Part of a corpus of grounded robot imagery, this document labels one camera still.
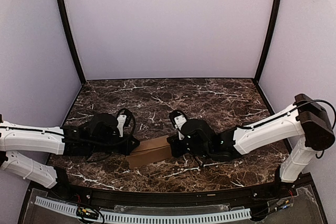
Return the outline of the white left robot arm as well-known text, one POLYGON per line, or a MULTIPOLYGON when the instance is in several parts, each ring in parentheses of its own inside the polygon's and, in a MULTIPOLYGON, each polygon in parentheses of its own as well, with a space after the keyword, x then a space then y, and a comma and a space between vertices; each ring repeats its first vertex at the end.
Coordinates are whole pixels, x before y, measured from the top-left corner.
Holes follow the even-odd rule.
POLYGON ((34 181, 48 189, 67 187, 63 168, 41 164, 21 151, 61 156, 91 156, 94 153, 130 155, 140 142, 134 137, 135 118, 127 110, 116 116, 95 114, 80 126, 32 127, 1 120, 1 170, 34 181))

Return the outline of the brown cardboard box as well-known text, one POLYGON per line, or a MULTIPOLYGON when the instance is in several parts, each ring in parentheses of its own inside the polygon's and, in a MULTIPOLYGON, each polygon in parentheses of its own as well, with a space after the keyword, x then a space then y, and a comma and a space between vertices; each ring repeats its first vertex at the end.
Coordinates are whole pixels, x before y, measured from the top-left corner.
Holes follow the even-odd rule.
POLYGON ((141 141, 129 156, 126 157, 131 169, 154 162, 172 158, 171 146, 167 141, 168 135, 141 141))

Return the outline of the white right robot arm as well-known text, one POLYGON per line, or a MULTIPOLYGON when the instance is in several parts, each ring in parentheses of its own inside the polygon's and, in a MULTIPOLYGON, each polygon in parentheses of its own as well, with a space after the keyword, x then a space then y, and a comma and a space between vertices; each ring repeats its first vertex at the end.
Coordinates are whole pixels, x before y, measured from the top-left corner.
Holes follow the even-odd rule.
POLYGON ((177 134, 169 136, 167 142, 173 157, 190 153, 229 162, 265 145, 298 137, 289 157, 276 171, 277 181, 292 184, 318 152, 335 142, 335 121, 330 121, 323 104, 328 102, 302 93, 295 96, 293 104, 272 116, 221 133, 216 133, 205 120, 189 119, 181 110, 174 110, 169 118, 177 134))

